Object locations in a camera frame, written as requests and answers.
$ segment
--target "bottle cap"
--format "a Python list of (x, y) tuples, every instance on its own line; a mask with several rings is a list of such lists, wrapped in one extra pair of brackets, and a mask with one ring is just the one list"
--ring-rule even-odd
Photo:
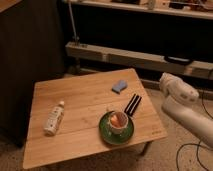
[(64, 106), (64, 101), (60, 101), (59, 105)]

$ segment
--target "black handle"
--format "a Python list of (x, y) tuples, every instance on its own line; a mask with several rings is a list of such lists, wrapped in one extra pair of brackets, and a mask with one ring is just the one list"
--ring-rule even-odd
[(128, 103), (127, 107), (125, 108), (124, 112), (132, 116), (138, 107), (138, 104), (141, 101), (141, 96), (134, 94), (134, 96), (131, 98), (130, 102)]
[(180, 64), (180, 65), (189, 65), (190, 63), (193, 62), (192, 59), (176, 58), (176, 57), (169, 57), (169, 56), (164, 56), (164, 60), (167, 62)]

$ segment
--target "shelf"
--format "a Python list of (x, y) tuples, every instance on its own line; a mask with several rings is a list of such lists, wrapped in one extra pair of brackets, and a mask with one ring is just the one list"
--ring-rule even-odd
[(195, 78), (213, 79), (213, 76), (208, 78), (208, 74), (213, 68), (213, 64), (208, 62), (193, 61), (188, 65), (180, 65), (165, 61), (162, 55), (133, 52), (89, 44), (76, 45), (74, 42), (69, 42), (66, 45), (66, 51), (68, 56), (79, 59), (169, 72)]
[(81, 4), (87, 6), (97, 6), (104, 8), (112, 8), (112, 9), (121, 9), (121, 10), (129, 10), (129, 11), (141, 11), (148, 13), (158, 13), (158, 14), (166, 14), (173, 16), (183, 16), (183, 17), (192, 17), (192, 18), (201, 18), (201, 19), (209, 19), (213, 20), (213, 5), (209, 5), (211, 10), (209, 11), (196, 11), (191, 10), (189, 6), (185, 6), (183, 9), (174, 9), (169, 7), (170, 1), (166, 0), (153, 0), (155, 1), (155, 5), (153, 9), (148, 9), (147, 3), (148, 0), (140, 0), (139, 4), (128, 4), (128, 3), (116, 3), (111, 2), (111, 0), (63, 0), (65, 3), (71, 1), (72, 4)]

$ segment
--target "speckled floor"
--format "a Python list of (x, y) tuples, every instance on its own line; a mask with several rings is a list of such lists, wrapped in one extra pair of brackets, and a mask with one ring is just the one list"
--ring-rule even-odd
[[(168, 131), (168, 137), (154, 141), (148, 153), (141, 157), (143, 145), (137, 145), (127, 149), (119, 149), (103, 154), (92, 155), (71, 161), (59, 163), (59, 167), (51, 169), (59, 171), (175, 171), (176, 152), (184, 143), (197, 143), (198, 139), (191, 133), (170, 119), (161, 110), (164, 99), (161, 92), (146, 89), (164, 126)], [(213, 101), (205, 100), (206, 108), (213, 114)], [(205, 115), (201, 100), (194, 109)], [(12, 144), (0, 140), (0, 170), (19, 171), (22, 170), (24, 149), (17, 149)], [(200, 160), (209, 169), (213, 170), (213, 152), (200, 149)], [(187, 146), (179, 155), (179, 168), (181, 171), (202, 171), (196, 160), (196, 147)], [(47, 171), (47, 167), (30, 169), (30, 171)]]

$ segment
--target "blue sponge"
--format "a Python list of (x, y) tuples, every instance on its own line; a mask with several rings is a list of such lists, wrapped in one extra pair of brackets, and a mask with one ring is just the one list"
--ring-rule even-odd
[(120, 80), (112, 87), (112, 91), (120, 94), (121, 90), (125, 89), (126, 87), (127, 87), (126, 81)]

